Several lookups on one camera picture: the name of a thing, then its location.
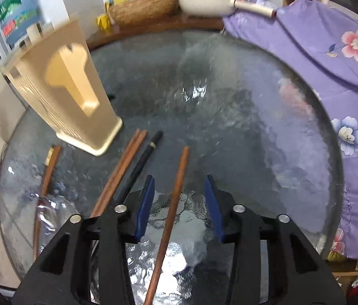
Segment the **glass tabletop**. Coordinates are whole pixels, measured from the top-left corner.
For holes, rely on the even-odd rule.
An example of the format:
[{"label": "glass tabletop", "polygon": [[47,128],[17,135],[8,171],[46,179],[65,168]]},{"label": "glass tabletop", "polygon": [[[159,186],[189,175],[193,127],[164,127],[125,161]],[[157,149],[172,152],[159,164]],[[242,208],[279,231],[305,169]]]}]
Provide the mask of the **glass tabletop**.
[{"label": "glass tabletop", "polygon": [[328,252],[340,219],[341,157],[316,94],[287,65],[256,46],[202,31],[146,34],[91,55],[124,126],[108,151],[94,157],[61,143],[32,109],[26,112],[0,175],[2,234],[21,278],[33,263],[35,194],[50,146],[63,147],[50,194],[87,218],[137,128],[149,138],[164,132],[132,189],[154,176],[147,231],[126,247],[137,304],[151,279],[185,145],[190,161],[154,304],[225,300],[233,246],[214,237],[203,197],[208,174],[237,204],[263,216],[290,215],[319,252]]}]

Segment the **woven basket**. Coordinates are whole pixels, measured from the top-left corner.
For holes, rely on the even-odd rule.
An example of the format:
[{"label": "woven basket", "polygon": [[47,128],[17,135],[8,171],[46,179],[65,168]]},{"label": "woven basket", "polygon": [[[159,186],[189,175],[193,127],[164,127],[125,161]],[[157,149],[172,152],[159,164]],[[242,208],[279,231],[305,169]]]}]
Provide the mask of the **woven basket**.
[{"label": "woven basket", "polygon": [[109,9],[111,23],[133,26],[172,15],[179,0],[131,0]]}]

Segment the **white frying pan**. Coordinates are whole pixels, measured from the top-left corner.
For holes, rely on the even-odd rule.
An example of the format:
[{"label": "white frying pan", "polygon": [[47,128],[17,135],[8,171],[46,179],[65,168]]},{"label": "white frying pan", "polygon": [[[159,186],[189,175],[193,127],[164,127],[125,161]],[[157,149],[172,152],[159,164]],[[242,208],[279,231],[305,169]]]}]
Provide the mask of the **white frying pan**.
[{"label": "white frying pan", "polygon": [[237,9],[267,17],[274,17],[276,14],[275,9],[242,0],[179,0],[179,6],[184,13],[198,17],[229,16]]}]

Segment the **purple cloth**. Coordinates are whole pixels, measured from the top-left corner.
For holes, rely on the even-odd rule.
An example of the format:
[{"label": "purple cloth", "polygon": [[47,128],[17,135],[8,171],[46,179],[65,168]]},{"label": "purple cloth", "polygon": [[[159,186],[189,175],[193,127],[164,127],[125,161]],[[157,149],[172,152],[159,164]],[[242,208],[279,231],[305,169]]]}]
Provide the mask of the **purple cloth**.
[{"label": "purple cloth", "polygon": [[268,50],[318,94],[343,158],[346,193],[333,249],[358,258],[358,22],[318,1],[296,0],[276,19],[237,12],[225,29]]}]

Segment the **beige plastic container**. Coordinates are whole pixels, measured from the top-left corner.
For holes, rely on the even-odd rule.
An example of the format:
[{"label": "beige plastic container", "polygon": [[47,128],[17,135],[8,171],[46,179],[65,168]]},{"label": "beige plastic container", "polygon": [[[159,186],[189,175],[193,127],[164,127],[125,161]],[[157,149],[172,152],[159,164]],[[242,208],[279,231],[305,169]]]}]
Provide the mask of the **beige plastic container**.
[{"label": "beige plastic container", "polygon": [[29,39],[1,67],[29,105],[58,138],[95,156],[102,155],[120,130],[77,20]]}]

